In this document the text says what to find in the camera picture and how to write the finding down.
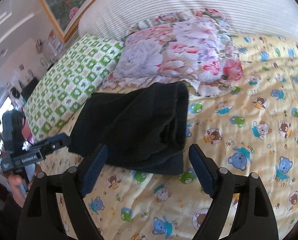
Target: folded fabric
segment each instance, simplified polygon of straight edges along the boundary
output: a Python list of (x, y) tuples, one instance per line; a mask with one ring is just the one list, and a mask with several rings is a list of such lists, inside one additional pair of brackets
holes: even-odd
[(184, 83), (154, 83), (128, 94), (96, 93), (71, 132), (69, 151), (89, 156), (104, 143), (107, 164), (130, 170), (183, 173), (188, 90)]
[(185, 80), (204, 97), (231, 90), (243, 76), (225, 16), (212, 9), (170, 13), (133, 25), (104, 87)]

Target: hand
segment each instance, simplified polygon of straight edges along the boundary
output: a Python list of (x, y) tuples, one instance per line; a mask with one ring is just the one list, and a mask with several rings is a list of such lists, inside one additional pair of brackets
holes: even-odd
[[(41, 171), (42, 171), (41, 167), (38, 164), (36, 164), (36, 169), (34, 171), (34, 175), (36, 176)], [(31, 187), (33, 180), (34, 180), (34, 178), (28, 184), (29, 189)], [(23, 197), (23, 195), (20, 192), (20, 189), (18, 188), (18, 186), (22, 185), (22, 181), (23, 181), (23, 179), (20, 175), (10, 174), (8, 176), (8, 182), (9, 182), (11, 190), (12, 190), (12, 196), (13, 196), (15, 202), (20, 207), (23, 207), (24, 203), (25, 203), (25, 198)]]

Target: black cloth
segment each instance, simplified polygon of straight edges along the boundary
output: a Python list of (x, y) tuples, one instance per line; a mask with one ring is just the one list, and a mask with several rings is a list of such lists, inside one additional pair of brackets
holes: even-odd
[(154, 83), (128, 94), (93, 94), (73, 127), (69, 151), (89, 156), (108, 146), (107, 164), (157, 174), (183, 173), (188, 90)]

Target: wrinkled sheet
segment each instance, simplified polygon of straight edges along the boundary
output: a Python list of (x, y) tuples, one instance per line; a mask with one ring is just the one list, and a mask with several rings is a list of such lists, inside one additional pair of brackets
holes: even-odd
[[(245, 78), (218, 98), (196, 96), (189, 87), (185, 173), (162, 176), (104, 167), (92, 193), (84, 199), (104, 239), (192, 239), (211, 204), (188, 160), (192, 143), (219, 167), (239, 175), (260, 175), (280, 239), (297, 222), (298, 44), (265, 35), (237, 34), (234, 41)], [(135, 87), (100, 91), (126, 93), (132, 89)], [(70, 134), (78, 116), (79, 111), (61, 131)], [(64, 148), (48, 155), (41, 167), (51, 175), (80, 161), (81, 157)], [(230, 231), (237, 200), (234, 195), (221, 237)], [(76, 237), (61, 195), (58, 203), (67, 234)]]

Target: pillowcase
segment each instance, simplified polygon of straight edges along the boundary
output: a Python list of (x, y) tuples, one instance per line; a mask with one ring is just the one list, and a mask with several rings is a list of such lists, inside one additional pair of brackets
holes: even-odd
[(243, 76), (227, 19), (216, 10), (158, 16), (133, 25), (127, 34), (120, 61), (105, 79), (105, 87), (185, 80), (203, 96), (219, 96)]
[(24, 112), (35, 139), (56, 135), (114, 70), (123, 43), (87, 34), (41, 79)]

